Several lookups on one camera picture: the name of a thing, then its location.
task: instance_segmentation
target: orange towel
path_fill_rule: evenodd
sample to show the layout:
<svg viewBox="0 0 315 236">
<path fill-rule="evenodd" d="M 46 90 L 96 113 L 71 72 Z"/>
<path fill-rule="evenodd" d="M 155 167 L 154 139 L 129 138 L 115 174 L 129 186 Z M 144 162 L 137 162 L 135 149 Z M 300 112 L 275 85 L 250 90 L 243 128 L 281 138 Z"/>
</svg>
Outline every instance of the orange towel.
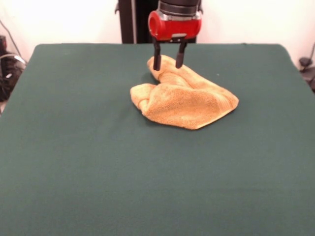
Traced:
<svg viewBox="0 0 315 236">
<path fill-rule="evenodd" d="M 230 91 L 206 80 L 187 66 L 175 67 L 175 60 L 162 56 L 161 70 L 148 67 L 158 85 L 142 84 L 131 88 L 134 105 L 151 121 L 199 129 L 233 111 L 239 99 Z"/>
</svg>

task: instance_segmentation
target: table surface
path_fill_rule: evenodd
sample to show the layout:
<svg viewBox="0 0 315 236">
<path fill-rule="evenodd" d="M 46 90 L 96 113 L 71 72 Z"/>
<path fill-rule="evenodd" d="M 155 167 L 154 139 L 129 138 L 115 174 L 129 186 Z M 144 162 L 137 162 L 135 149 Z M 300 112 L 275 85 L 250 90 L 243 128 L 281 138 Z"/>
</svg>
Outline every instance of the table surface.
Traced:
<svg viewBox="0 0 315 236">
<path fill-rule="evenodd" d="M 0 118 L 0 235 L 315 235 L 315 100 L 287 51 L 189 45 L 185 64 L 240 99 L 197 131 L 133 106 L 152 53 L 36 47 Z"/>
</svg>

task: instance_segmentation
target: crumpled towel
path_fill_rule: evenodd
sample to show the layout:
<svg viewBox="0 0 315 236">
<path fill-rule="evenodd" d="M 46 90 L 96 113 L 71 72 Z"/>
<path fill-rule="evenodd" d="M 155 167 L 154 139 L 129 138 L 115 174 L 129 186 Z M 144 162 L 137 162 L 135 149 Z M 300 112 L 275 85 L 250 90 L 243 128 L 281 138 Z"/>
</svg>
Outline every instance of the crumpled towel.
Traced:
<svg viewBox="0 0 315 236">
<path fill-rule="evenodd" d="M 141 84 L 130 90 L 132 102 L 149 120 L 196 130 L 238 106 L 239 99 L 234 94 L 187 66 L 177 69 L 174 59 L 162 55 L 161 69 L 155 71 L 153 60 L 150 58 L 147 65 L 160 83 Z"/>
</svg>

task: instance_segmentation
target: red gripper housing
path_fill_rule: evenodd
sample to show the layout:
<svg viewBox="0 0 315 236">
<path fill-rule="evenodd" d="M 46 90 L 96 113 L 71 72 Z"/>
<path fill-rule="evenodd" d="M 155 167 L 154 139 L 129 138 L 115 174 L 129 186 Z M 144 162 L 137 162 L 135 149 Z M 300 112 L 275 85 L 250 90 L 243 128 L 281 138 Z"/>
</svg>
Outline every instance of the red gripper housing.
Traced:
<svg viewBox="0 0 315 236">
<path fill-rule="evenodd" d="M 150 34 L 157 41 L 170 41 L 176 35 L 185 34 L 184 39 L 195 38 L 201 29 L 201 19 L 190 20 L 163 20 L 160 15 L 153 11 L 148 19 Z"/>
</svg>

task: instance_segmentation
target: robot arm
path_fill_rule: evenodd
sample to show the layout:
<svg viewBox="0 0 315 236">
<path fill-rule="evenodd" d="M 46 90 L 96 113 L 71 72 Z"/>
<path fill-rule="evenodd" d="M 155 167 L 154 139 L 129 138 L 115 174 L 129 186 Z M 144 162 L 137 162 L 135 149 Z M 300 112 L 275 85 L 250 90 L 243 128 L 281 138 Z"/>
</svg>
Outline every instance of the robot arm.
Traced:
<svg viewBox="0 0 315 236">
<path fill-rule="evenodd" d="M 159 0 L 157 10 L 149 15 L 148 25 L 155 48 L 154 70 L 160 70 L 161 42 L 180 43 L 176 67 L 184 63 L 188 40 L 195 38 L 201 29 L 201 0 Z"/>
</svg>

